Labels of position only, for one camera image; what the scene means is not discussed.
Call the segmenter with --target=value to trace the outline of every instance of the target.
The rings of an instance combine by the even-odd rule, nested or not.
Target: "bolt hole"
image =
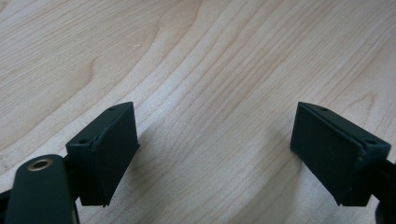
[[[90,141],[90,139],[83,138],[83,139],[79,140],[79,143],[80,144],[87,144],[89,141]]]
[[[29,171],[39,171],[44,170],[52,164],[51,159],[44,159],[39,161],[34,161],[30,163],[29,167],[27,168]]]
[[[370,140],[370,139],[366,140],[366,142],[367,142],[368,144],[371,144],[371,145],[375,145],[375,144],[376,144],[376,141]]]

